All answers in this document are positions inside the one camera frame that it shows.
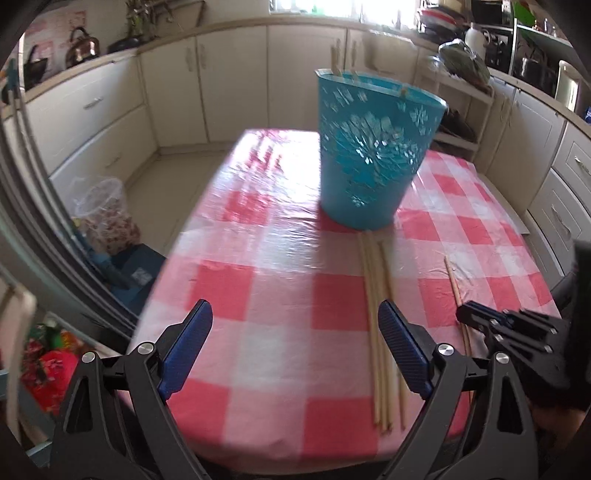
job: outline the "kitchen cabinet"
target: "kitchen cabinet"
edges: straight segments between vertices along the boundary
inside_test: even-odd
[[[523,223],[529,230],[529,234],[524,235],[523,239],[529,247],[531,256],[534,257],[535,264],[540,269],[548,288],[552,289],[564,277],[564,271],[548,240],[546,240],[542,230],[529,212],[525,212],[523,215]]]
[[[92,185],[99,177],[116,177],[126,182],[156,151],[156,141],[145,105],[117,120],[72,155],[51,176],[54,187],[67,207],[74,179]]]
[[[571,123],[552,166],[591,214],[591,140]]]
[[[530,206],[548,174],[564,118],[554,109],[518,91],[501,142],[486,176],[517,214]]]
[[[200,35],[197,52],[209,140],[235,141],[247,128],[268,127],[267,28]]]
[[[186,38],[142,53],[141,66],[158,145],[207,143],[196,39]]]
[[[107,125],[143,103],[137,59],[108,63],[27,103],[41,158],[51,174]]]
[[[318,130],[317,69],[330,68],[330,47],[340,43],[344,66],[344,28],[270,25],[269,125]]]
[[[515,92],[517,91],[513,85],[495,77],[491,77],[490,85],[495,90],[495,101],[492,104],[491,113],[488,117],[478,152],[473,159],[476,171],[484,174],[486,174],[488,168],[491,166],[492,159],[501,141],[501,135],[509,119],[511,106],[513,105]]]
[[[574,241],[591,240],[591,217],[568,185],[550,169],[530,206],[530,213],[552,247],[564,272],[574,260]]]

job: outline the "white bottle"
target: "white bottle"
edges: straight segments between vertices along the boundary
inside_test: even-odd
[[[482,60],[486,57],[486,46],[490,42],[491,35],[486,30],[481,31],[476,24],[470,24],[470,29],[466,32],[466,45],[474,50],[475,53],[478,53]]]

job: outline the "wooden chopstick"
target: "wooden chopstick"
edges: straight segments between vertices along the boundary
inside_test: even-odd
[[[380,253],[382,254],[382,262],[384,263],[384,266],[386,268],[386,285],[388,288],[388,300],[390,300],[391,302],[395,301],[395,295],[394,295],[394,279],[392,278],[391,272],[392,272],[392,265],[390,264],[390,262],[388,261],[388,254],[386,253],[386,248],[384,247],[384,243],[380,242],[379,243],[379,250]],[[408,390],[408,385],[406,384],[406,382],[404,381],[404,377],[402,376],[402,373],[400,372],[400,369],[398,369],[398,367],[396,367],[394,369],[394,366],[392,366],[392,370],[394,371],[394,374],[391,376],[391,378],[396,377],[397,380],[397,388],[398,388],[398,414],[400,415],[400,429],[402,431],[406,430],[406,391]]]
[[[460,289],[457,286],[456,276],[453,273],[452,265],[449,263],[449,258],[447,255],[443,257],[443,262],[445,263],[445,268],[447,270],[447,275],[449,276],[449,281],[452,284],[452,292],[453,297],[456,301],[456,307],[459,307],[462,302],[462,297],[460,296]],[[472,346],[470,344],[470,335],[468,334],[468,328],[463,323],[460,323],[460,329],[462,330],[462,341],[464,343],[464,351],[466,355],[472,356]]]
[[[374,299],[373,304],[377,307],[380,303],[382,303],[387,297],[387,289],[385,285],[386,274],[384,270],[384,263],[382,261],[381,254],[379,252],[379,247],[377,242],[375,241],[374,233],[371,231],[364,232],[365,239],[366,239],[366,246],[369,250],[369,259],[372,265],[372,277],[370,281],[374,284]],[[381,408],[382,408],[382,416],[381,416],[381,427],[382,432],[385,432],[389,429],[391,424],[391,404],[392,404],[392,378],[388,376],[388,363],[392,355],[386,345],[384,337],[379,331],[378,326],[378,317],[377,315],[373,318],[375,323],[375,329],[378,335],[378,352],[379,352],[379,374],[381,376],[381,383],[382,383],[382,396],[381,396]]]
[[[369,252],[366,248],[365,237],[362,233],[357,235],[359,242],[359,252],[361,253],[361,260],[363,264],[363,276],[365,277],[365,293],[368,305],[368,323],[369,323],[369,346],[370,346],[370,360],[372,370],[372,380],[374,382],[374,424],[381,423],[382,417],[382,378],[380,374],[380,354],[378,343],[378,332],[376,330],[377,312],[374,305],[374,285],[371,281],[372,271],[371,262],[369,260]]]

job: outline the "table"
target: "table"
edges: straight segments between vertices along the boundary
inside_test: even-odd
[[[319,208],[319,178],[316,133],[247,131],[187,220],[130,346],[210,301],[212,331],[168,405],[196,453],[239,471],[388,458],[406,434],[399,419],[385,436],[373,426],[356,232]],[[445,254],[464,300],[558,314],[522,238],[465,160],[428,152],[393,226],[376,235],[393,258],[397,305],[436,342],[463,352]],[[407,397],[411,425],[423,403]],[[462,398],[452,434],[467,409]]]

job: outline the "blue plastic bucket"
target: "blue plastic bucket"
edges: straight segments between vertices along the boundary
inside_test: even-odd
[[[357,230],[389,225],[447,103],[395,80],[317,70],[320,204]]]

